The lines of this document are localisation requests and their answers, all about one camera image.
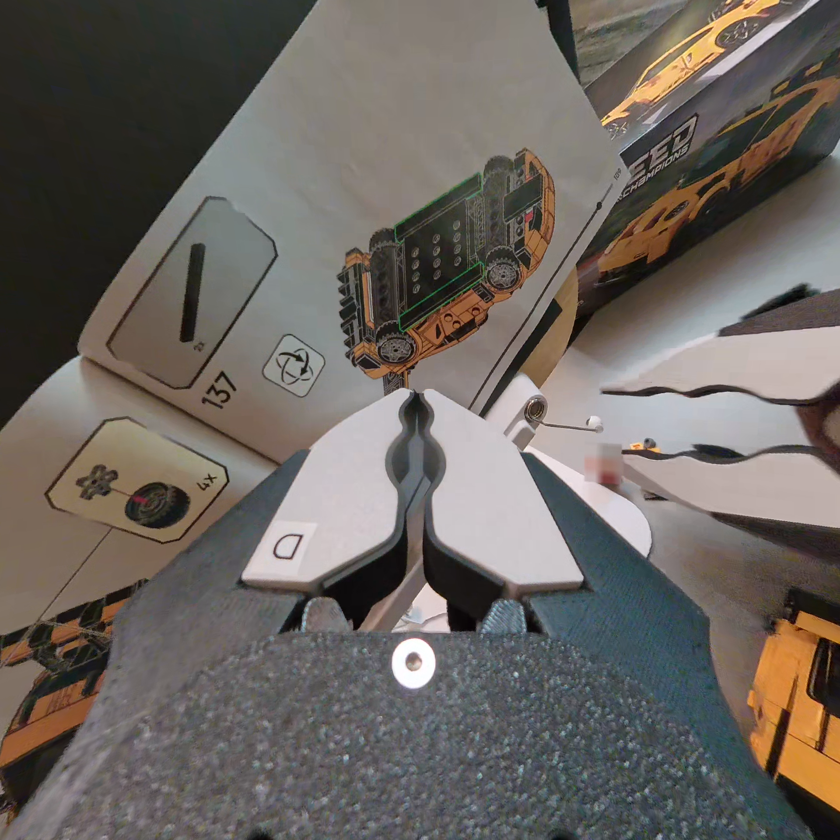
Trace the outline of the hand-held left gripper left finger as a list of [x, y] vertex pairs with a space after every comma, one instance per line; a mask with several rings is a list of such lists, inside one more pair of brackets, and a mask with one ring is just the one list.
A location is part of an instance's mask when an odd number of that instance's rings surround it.
[[248, 587], [332, 598], [352, 624], [407, 570], [407, 446], [413, 391], [402, 388], [323, 435], [252, 552]]

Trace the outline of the yellow lego car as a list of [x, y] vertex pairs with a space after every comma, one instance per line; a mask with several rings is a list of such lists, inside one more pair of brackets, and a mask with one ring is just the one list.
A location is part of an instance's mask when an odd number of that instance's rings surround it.
[[749, 743], [771, 779], [800, 800], [839, 809], [839, 607], [788, 591], [748, 696]]

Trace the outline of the lego instruction booklet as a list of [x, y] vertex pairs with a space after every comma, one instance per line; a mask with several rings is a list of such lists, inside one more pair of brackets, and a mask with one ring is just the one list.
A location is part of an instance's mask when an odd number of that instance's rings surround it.
[[[401, 389], [488, 407], [624, 185], [539, 2], [315, 2], [2, 428], [2, 829], [141, 633], [140, 689], [233, 641], [309, 449]], [[258, 513], [267, 497], [268, 513]]]

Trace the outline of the lego set box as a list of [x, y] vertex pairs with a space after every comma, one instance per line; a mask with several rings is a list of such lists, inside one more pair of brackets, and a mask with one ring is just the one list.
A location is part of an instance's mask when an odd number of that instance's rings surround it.
[[628, 180], [577, 265], [582, 320], [834, 152], [839, 2], [683, 2], [584, 91]]

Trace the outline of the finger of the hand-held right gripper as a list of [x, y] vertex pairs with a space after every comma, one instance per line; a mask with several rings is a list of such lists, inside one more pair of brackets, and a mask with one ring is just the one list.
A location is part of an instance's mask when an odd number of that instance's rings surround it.
[[602, 384], [613, 396], [674, 393], [687, 397], [743, 393], [764, 402], [807, 405], [838, 387], [839, 328], [730, 336], [711, 334], [647, 360]]
[[737, 458], [626, 449], [623, 462], [632, 482], [698, 511], [783, 522], [838, 521], [838, 470], [813, 447], [772, 447]]

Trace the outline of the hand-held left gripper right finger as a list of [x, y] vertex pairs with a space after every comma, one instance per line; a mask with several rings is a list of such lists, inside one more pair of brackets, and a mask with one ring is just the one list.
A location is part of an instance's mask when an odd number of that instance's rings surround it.
[[523, 453], [445, 395], [420, 394], [427, 583], [456, 625], [485, 620], [500, 599], [576, 592], [585, 578]]

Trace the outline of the white book stand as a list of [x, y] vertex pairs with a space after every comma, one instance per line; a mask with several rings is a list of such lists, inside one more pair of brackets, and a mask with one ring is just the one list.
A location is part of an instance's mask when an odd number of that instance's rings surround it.
[[[524, 374], [518, 373], [507, 388], [493, 402], [484, 418], [500, 429], [520, 449], [533, 455], [572, 489], [607, 525], [621, 535], [636, 551], [648, 559], [653, 535], [642, 511], [629, 499], [594, 482], [558, 460], [547, 456], [530, 443], [536, 434], [538, 422], [526, 418], [527, 405], [536, 400], [544, 413], [547, 402], [539, 388]], [[376, 603], [363, 620], [363, 631], [386, 631], [393, 628], [405, 631], [426, 630], [441, 632], [444, 629], [445, 606], [443, 599], [425, 592], [426, 584], [422, 559], [422, 531], [424, 523], [424, 497], [430, 487], [423, 476], [420, 464], [421, 450], [412, 455], [413, 466], [403, 487], [410, 491], [407, 507], [407, 571], [402, 583], [386, 598]]]

